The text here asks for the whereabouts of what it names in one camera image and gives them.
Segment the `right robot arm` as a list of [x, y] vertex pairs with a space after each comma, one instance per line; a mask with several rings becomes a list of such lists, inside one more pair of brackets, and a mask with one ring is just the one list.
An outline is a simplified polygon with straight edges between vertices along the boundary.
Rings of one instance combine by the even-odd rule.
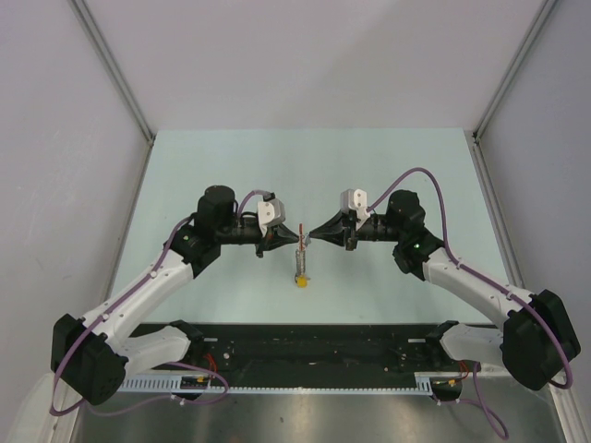
[[348, 251], [360, 242], [392, 242], [399, 270], [438, 286], [484, 315], [493, 329], [446, 321], [430, 335], [428, 363], [447, 370], [460, 360], [505, 368], [520, 384], [539, 390], [569, 389], [570, 362], [581, 352], [561, 298], [550, 290], [532, 293], [497, 281], [452, 255], [447, 243], [425, 225], [417, 193], [397, 190], [384, 214], [371, 214], [361, 189], [342, 193], [341, 210], [310, 237]]

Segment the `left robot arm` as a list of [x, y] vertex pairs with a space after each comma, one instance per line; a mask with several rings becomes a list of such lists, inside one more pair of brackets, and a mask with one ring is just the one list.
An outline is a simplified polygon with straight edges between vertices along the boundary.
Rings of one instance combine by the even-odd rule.
[[186, 369], [204, 357], [202, 336], [177, 320], [156, 332], [134, 330], [170, 295], [194, 281], [220, 257], [225, 245], [253, 245], [257, 257], [297, 243], [287, 228], [283, 202], [272, 192], [251, 215], [228, 186], [210, 186], [197, 209], [179, 221], [159, 256], [125, 289], [79, 318], [63, 315], [54, 324], [51, 369], [90, 405], [110, 399], [129, 378], [160, 365]]

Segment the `red handled metal key holder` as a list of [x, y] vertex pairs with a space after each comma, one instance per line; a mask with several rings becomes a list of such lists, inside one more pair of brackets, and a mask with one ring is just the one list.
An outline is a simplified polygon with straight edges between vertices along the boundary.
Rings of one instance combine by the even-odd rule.
[[298, 244], [295, 251], [295, 275], [296, 274], [306, 274], [307, 275], [307, 268], [306, 268], [306, 253], [308, 246], [304, 246], [304, 236], [307, 233], [305, 232], [304, 225], [300, 223], [298, 225]]

